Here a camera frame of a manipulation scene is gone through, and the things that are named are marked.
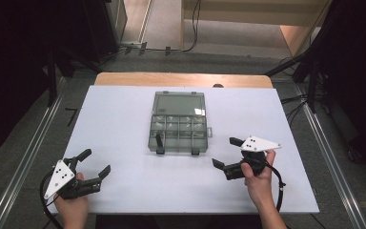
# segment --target wooden panel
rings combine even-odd
[[[151,2],[152,0],[124,0],[128,20],[124,30],[123,42],[142,42]]]
[[[315,27],[319,26],[326,17],[331,3],[332,0],[328,0],[325,5],[319,6],[314,14],[303,18],[301,24],[304,24],[304,26],[280,26],[293,57],[298,56],[303,51]]]
[[[196,1],[183,0],[186,19]],[[327,0],[202,0],[200,20],[304,26]]]
[[[100,73],[94,85],[272,88],[266,75],[204,74],[204,73]]]

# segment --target clear plastic organizer box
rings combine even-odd
[[[148,146],[160,155],[165,152],[205,153],[208,138],[204,94],[155,93]]]

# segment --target black cable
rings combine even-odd
[[[44,224],[43,228],[42,229],[47,229],[48,226],[50,226],[50,223],[51,223],[51,220],[48,220],[46,222],[46,224]]]
[[[283,98],[283,99],[280,99],[280,102],[281,102],[281,104],[286,104],[286,103],[289,103],[289,102],[297,101],[300,98],[306,99],[306,98],[308,98],[308,95],[300,94],[300,95],[294,96],[294,97]]]
[[[52,205],[57,199],[58,199],[59,195],[57,195],[49,204],[47,204],[46,206],[50,206]]]
[[[282,63],[284,60],[289,59],[289,58],[293,59],[291,56],[285,57],[285,58],[283,58],[283,59],[281,59],[281,60],[280,60],[280,62],[278,63],[278,66],[280,66],[280,65],[281,65],[281,63]],[[284,70],[283,70],[283,71],[281,71],[281,72],[282,72],[282,73],[287,74],[288,76],[293,76],[291,73],[286,73],[286,72],[284,72]]]
[[[116,56],[116,55],[118,55],[118,54],[120,54],[120,53],[122,53],[122,52],[125,52],[127,49],[122,49],[122,50],[119,50],[118,52],[116,52],[116,53],[113,53],[113,54],[110,54],[110,55],[108,55],[108,56],[106,56],[105,58],[105,60],[102,62],[102,63],[100,63],[99,65],[98,65],[98,67],[101,67],[101,66],[103,66],[103,65],[105,65],[107,62],[109,62],[109,60],[111,60],[112,59],[112,57],[114,57],[114,56]],[[76,65],[76,64],[72,64],[73,65],[73,67],[74,68],[76,68],[76,69],[86,69],[86,67],[85,66],[82,66],[82,65]]]
[[[123,47],[124,48],[127,48],[127,49],[138,50],[138,51],[152,51],[152,52],[189,52],[189,51],[191,51],[197,45],[198,19],[200,17],[200,10],[201,10],[201,0],[197,0],[197,2],[195,3],[195,6],[194,6],[193,14],[192,14],[192,25],[193,25],[193,31],[194,31],[194,41],[192,43],[192,46],[189,47],[187,50],[160,50],[160,49],[147,49],[147,48],[142,49],[142,48],[137,48],[137,47],[133,47],[133,46],[129,46],[129,47],[123,46]],[[195,24],[194,24],[194,16],[195,16],[195,12],[196,11],[197,11],[197,16],[196,16]]]
[[[296,114],[298,114],[298,112],[302,109],[302,107],[305,105],[305,103],[307,103],[307,101],[303,101],[303,102],[301,102],[301,104],[298,105],[298,108],[296,109],[296,112],[295,112],[295,114],[293,115],[293,118],[290,121],[290,127],[291,127],[291,125],[293,125],[293,121],[294,121],[294,118],[295,118]]]
[[[44,184],[46,183],[46,180],[52,176],[54,172],[54,168],[51,169],[51,171],[49,171],[43,178],[43,180],[41,180],[40,183],[40,200],[41,200],[41,204],[43,204],[43,209],[44,209],[44,213],[46,214],[46,216],[49,218],[49,220],[55,225],[56,228],[58,229],[63,229],[61,224],[55,219],[55,217],[52,215],[52,213],[50,212],[49,208],[46,205],[46,201],[44,200]]]
[[[290,112],[285,114],[287,116],[287,120],[289,120],[291,115],[293,115],[293,113],[296,112],[303,105],[302,103],[303,102],[301,102],[300,104],[298,104],[298,106],[296,106],[296,108],[292,109]]]
[[[317,78],[317,80],[316,80],[316,88],[317,88],[318,90],[323,91],[324,93],[326,93],[326,92],[325,92],[325,88],[324,88],[325,80],[326,80],[326,77],[325,77],[325,76],[324,76],[324,74],[322,74],[322,73],[320,73],[320,74],[318,75],[318,78]]]
[[[314,214],[310,214],[312,218],[314,218],[315,221],[317,221],[317,223],[319,223],[319,225],[323,228],[326,229],[326,227],[314,216]]]
[[[281,174],[278,172],[278,170],[272,165],[270,165],[269,162],[267,162],[267,160],[265,163],[266,163],[265,166],[270,168],[273,171],[273,173],[278,177],[278,200],[275,208],[277,209],[277,212],[280,212],[281,203],[283,202],[284,186],[286,184],[283,182]]]
[[[277,209],[277,212],[280,212],[281,204],[283,202],[284,186],[286,185],[281,178],[281,174],[278,172],[278,170],[275,167],[273,167],[271,164],[269,164],[269,162],[267,160],[264,160],[264,162],[262,162],[258,159],[255,159],[255,158],[248,158],[248,159],[245,159],[245,161],[246,160],[255,162],[258,164],[262,164],[262,165],[268,167],[278,177],[278,199],[277,199],[277,204],[275,205],[275,209]]]

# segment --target hand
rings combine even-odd
[[[266,160],[273,165],[275,161],[275,151],[266,152]],[[254,205],[259,208],[262,203],[272,203],[272,170],[265,167],[259,176],[254,175],[254,171],[248,163],[240,165],[243,175],[245,176],[245,185],[248,186],[249,196]]]
[[[275,151],[266,152],[266,160],[270,165],[275,161]],[[275,209],[272,194],[272,170],[265,167],[263,172],[257,177],[248,163],[240,165],[243,175],[245,175],[245,185],[248,186],[249,196],[260,215],[264,229],[285,229],[287,226]]]
[[[85,180],[81,173],[78,173],[76,178]],[[58,197],[54,204],[59,215],[61,215],[64,220],[64,228],[81,229],[85,227],[89,213],[89,201],[87,196],[67,200]]]

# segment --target white table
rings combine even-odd
[[[208,127],[207,153],[191,156],[148,148],[154,93],[202,92]],[[101,192],[89,195],[96,214],[245,214],[256,213],[243,179],[226,180],[212,158],[226,164],[241,159],[229,137],[255,135],[282,144],[274,167],[287,184],[282,213],[315,213],[318,207],[275,89],[227,89],[140,86],[91,86],[64,157],[90,148],[78,163],[85,178],[111,173]],[[274,199],[278,181],[273,178]]]

